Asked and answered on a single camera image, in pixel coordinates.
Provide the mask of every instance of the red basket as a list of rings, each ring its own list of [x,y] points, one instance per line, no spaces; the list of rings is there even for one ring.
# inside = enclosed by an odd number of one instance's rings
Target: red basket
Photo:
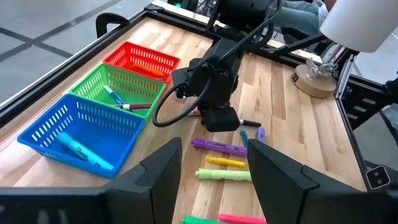
[[[125,42],[108,56],[104,60],[104,63],[162,83],[168,83],[170,75],[178,63],[180,63],[180,59],[156,50]],[[160,77],[141,68],[134,67],[135,63],[163,72],[164,76]]]

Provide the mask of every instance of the plastic basket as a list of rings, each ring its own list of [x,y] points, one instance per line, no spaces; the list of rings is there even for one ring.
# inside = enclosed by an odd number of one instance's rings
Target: plastic basket
[[[108,56],[104,60],[104,63],[162,83],[168,83],[171,73],[180,63],[180,59],[156,50],[141,47],[140,45],[125,42]],[[163,72],[164,76],[159,77],[140,68],[134,68],[133,65],[135,63]]]
[[[126,111],[67,94],[19,135],[18,141],[34,148],[42,156],[103,177],[114,178],[144,123],[144,119]],[[110,163],[114,169],[108,170],[81,159],[57,140],[57,135],[61,132],[68,133]]]
[[[132,114],[148,119],[166,84],[142,77],[109,65],[94,68],[70,93],[90,100],[116,105],[115,99],[104,89],[108,85],[127,104],[151,103],[149,109],[133,110]]]

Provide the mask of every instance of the green basket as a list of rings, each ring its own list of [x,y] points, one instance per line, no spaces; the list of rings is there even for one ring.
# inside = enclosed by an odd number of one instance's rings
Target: green basket
[[[117,102],[104,89],[108,85],[127,104],[151,103],[149,109],[133,110],[133,114],[148,119],[166,84],[142,77],[109,65],[101,64],[92,69],[82,81],[69,91],[71,94],[106,105]]]

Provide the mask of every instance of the pink highlighter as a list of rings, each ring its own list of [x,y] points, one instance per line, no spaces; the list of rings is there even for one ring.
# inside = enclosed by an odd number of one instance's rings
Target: pink highlighter
[[[227,215],[219,214],[218,221],[229,224],[267,224],[267,222],[260,218],[245,217],[242,215]]]

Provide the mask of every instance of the purple highlighter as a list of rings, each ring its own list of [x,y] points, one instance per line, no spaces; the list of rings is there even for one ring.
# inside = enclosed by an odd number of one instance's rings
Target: purple highlighter
[[[262,143],[266,143],[266,130],[259,128],[256,132],[256,139]]]
[[[193,147],[209,149],[217,152],[224,152],[235,156],[246,157],[248,154],[248,150],[244,147],[233,146],[230,144],[224,144],[220,142],[208,141],[200,138],[192,139],[191,144],[193,145]]]

